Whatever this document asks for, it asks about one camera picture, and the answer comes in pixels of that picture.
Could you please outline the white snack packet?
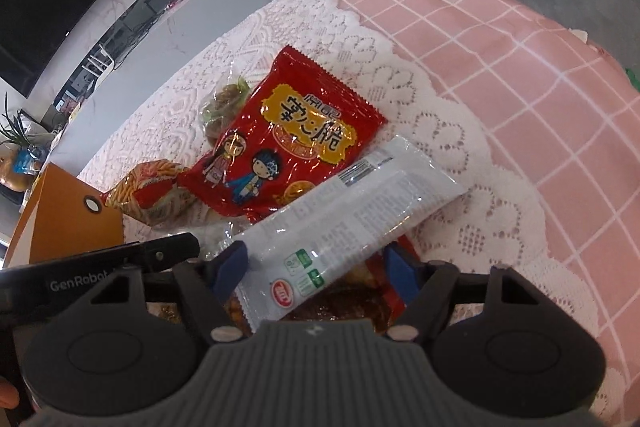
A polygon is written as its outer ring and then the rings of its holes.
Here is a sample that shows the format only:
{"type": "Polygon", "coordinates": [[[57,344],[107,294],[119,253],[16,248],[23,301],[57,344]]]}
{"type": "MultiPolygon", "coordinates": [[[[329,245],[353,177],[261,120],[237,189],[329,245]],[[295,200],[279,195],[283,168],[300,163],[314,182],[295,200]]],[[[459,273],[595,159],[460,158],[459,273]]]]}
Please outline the white snack packet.
{"type": "Polygon", "coordinates": [[[400,135],[371,150],[238,235],[248,326],[283,319],[465,191],[400,135]]]}

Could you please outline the fries snack bag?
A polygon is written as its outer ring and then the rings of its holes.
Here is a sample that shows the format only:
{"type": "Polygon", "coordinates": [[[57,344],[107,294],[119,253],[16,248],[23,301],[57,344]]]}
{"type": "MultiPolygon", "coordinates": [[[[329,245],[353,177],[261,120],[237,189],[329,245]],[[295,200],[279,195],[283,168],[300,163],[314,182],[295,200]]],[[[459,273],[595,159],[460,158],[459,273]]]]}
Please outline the fries snack bag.
{"type": "Polygon", "coordinates": [[[196,201],[195,196],[179,184],[188,171],[168,159],[145,161],[132,168],[110,191],[101,194],[106,207],[154,227],[178,218],[196,201]]]}

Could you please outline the red cartoon snack bag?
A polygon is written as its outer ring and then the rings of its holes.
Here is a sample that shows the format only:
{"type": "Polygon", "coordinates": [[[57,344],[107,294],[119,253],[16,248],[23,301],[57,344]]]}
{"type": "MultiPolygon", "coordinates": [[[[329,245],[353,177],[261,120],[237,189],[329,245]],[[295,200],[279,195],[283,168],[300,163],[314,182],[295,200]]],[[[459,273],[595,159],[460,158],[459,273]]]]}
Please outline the red cartoon snack bag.
{"type": "Polygon", "coordinates": [[[257,222],[354,162],[386,118],[292,46],[179,184],[224,217],[257,222]]]}

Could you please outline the clear bag green snacks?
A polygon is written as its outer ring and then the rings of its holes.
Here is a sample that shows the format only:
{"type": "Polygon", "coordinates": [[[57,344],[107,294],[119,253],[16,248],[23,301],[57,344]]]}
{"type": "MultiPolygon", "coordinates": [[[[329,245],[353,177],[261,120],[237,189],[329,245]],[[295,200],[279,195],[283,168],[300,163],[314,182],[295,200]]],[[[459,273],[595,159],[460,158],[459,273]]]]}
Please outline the clear bag green snacks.
{"type": "Polygon", "coordinates": [[[252,88],[242,77],[229,80],[206,98],[200,109],[200,125],[205,139],[215,146],[221,135],[238,116],[252,88]]]}

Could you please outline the red sausage snack packet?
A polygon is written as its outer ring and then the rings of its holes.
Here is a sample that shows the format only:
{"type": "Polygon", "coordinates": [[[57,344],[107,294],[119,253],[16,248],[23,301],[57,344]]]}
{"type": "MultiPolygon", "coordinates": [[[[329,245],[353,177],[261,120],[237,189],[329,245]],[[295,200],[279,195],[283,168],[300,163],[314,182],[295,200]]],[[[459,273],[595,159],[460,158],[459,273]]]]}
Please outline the red sausage snack packet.
{"type": "Polygon", "coordinates": [[[412,260],[418,257],[403,235],[364,258],[309,242],[251,254],[224,311],[246,335],[265,321],[369,320],[375,332],[384,332],[406,307],[385,266],[387,247],[405,249],[412,260]]]}

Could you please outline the orange cardboard box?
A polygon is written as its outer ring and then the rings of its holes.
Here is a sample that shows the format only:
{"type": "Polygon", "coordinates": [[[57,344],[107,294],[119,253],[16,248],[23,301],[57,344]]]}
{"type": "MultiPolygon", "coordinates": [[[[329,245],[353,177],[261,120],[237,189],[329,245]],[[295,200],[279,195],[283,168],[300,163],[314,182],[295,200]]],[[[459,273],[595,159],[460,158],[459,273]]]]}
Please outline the orange cardboard box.
{"type": "Polygon", "coordinates": [[[33,265],[122,243],[122,213],[104,206],[98,190],[50,164],[17,222],[4,265],[33,265]]]}

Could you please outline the white lace tablecloth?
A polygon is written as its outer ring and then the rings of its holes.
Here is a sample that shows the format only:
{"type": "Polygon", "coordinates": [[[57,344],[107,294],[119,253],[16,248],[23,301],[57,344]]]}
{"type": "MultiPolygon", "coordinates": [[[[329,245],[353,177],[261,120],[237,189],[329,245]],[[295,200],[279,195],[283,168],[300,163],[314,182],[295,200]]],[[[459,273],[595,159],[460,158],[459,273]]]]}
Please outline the white lace tablecloth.
{"type": "Polygon", "coordinates": [[[625,73],[509,0],[274,0],[151,95],[80,179],[114,202],[159,173],[163,225],[239,222],[262,245],[315,200],[326,250],[281,257],[233,300],[247,326],[361,280],[396,236],[464,272],[509,265],[606,356],[592,410],[637,417],[639,95],[625,73]]]}

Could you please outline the small potted plant left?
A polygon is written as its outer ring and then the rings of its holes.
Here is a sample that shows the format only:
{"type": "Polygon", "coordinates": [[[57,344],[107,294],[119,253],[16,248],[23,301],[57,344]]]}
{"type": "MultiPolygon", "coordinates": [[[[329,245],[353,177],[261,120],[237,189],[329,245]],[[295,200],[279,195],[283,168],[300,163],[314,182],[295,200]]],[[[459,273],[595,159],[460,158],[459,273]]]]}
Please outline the small potted plant left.
{"type": "Polygon", "coordinates": [[[29,132],[21,113],[9,110],[5,95],[1,112],[1,185],[12,192],[26,192],[42,169],[49,145],[49,133],[29,132]]]}

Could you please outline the pink checked tablecloth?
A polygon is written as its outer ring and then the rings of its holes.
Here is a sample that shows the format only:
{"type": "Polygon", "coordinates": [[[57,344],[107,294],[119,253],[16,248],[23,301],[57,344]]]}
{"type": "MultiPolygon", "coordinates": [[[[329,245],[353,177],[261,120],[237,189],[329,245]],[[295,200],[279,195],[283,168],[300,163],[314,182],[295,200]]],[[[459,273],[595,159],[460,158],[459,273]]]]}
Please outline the pink checked tablecloth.
{"type": "Polygon", "coordinates": [[[337,75],[468,194],[416,228],[424,258],[518,269],[608,358],[594,410],[639,416],[639,95],[606,52],[514,0],[336,0],[337,75]]]}

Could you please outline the white wifi router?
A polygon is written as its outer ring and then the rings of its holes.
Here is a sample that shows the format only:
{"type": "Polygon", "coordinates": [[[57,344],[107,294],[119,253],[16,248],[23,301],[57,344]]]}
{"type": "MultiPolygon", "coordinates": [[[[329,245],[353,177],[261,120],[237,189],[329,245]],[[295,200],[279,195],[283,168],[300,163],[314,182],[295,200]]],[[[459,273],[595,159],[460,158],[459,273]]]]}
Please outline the white wifi router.
{"type": "Polygon", "coordinates": [[[96,84],[99,84],[110,75],[114,67],[114,58],[101,43],[98,43],[80,63],[81,72],[96,84]]]}

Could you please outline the white tv console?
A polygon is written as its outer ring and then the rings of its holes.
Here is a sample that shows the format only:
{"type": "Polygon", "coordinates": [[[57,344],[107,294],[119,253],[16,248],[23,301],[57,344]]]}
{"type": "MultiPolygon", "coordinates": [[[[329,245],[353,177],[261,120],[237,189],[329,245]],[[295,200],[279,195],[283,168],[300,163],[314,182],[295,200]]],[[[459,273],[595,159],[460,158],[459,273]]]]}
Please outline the white tv console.
{"type": "Polygon", "coordinates": [[[163,16],[96,88],[52,150],[53,164],[80,173],[106,140],[206,46],[272,0],[186,0],[163,16]]]}

